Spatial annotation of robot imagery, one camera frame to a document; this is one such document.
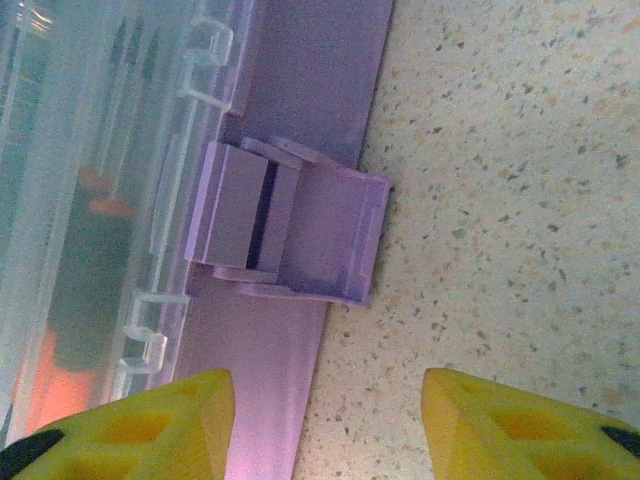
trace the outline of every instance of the purple plastic base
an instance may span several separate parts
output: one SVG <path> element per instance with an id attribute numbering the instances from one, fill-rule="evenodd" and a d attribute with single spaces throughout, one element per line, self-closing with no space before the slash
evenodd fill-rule
<path id="1" fill-rule="evenodd" d="M 392 0 L 251 2 L 233 113 L 212 140 L 240 146 L 244 137 L 280 136 L 354 167 L 391 5 Z M 339 202 L 352 208 L 358 198 L 347 193 Z M 294 212 L 291 218 L 300 231 L 313 215 L 322 215 L 322 206 L 309 205 L 306 215 Z M 292 249 L 289 257 L 302 247 L 286 248 Z M 248 296 L 236 289 L 239 283 L 214 278 L 213 270 L 192 267 L 187 293 L 194 298 L 174 378 L 230 368 L 237 407 L 226 479 L 286 480 L 293 471 L 326 303 Z M 303 279 L 304 268 L 299 275 Z"/>
<path id="2" fill-rule="evenodd" d="M 228 480 L 291 477 L 326 303 L 252 298 L 195 269 L 176 376 L 230 368 L 236 418 Z"/>

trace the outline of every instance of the speckled countertop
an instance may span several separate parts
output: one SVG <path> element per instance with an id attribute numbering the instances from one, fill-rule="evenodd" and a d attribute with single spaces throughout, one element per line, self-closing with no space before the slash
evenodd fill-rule
<path id="1" fill-rule="evenodd" d="M 640 425 L 639 152 L 640 2 L 398 0 L 372 304 L 330 309 L 294 478 L 433 478 L 432 366 Z"/>

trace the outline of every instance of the orange object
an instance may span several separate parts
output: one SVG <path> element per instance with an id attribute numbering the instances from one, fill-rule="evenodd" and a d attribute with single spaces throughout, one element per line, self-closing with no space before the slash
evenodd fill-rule
<path id="1" fill-rule="evenodd" d="M 133 218 L 133 209 L 131 206 L 120 200 L 111 198 L 94 198 L 89 203 L 89 210 L 92 213 L 100 215 L 108 215 L 111 217 L 120 217 L 130 219 Z"/>
<path id="2" fill-rule="evenodd" d="M 56 334 L 45 334 L 27 416 L 26 434 L 89 408 L 93 371 L 69 372 L 54 361 Z"/>
<path id="3" fill-rule="evenodd" d="M 91 192 L 109 193 L 113 190 L 113 183 L 100 176 L 98 171 L 89 165 L 78 169 L 78 181 Z"/>

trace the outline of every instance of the transparent plastic wall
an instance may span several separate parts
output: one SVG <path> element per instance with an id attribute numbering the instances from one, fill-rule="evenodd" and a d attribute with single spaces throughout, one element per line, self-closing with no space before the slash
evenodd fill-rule
<path id="1" fill-rule="evenodd" d="M 229 109 L 233 9 L 0 3 L 8 440 L 143 389 L 149 374 L 171 379 L 188 305 L 182 228 L 203 145 Z"/>

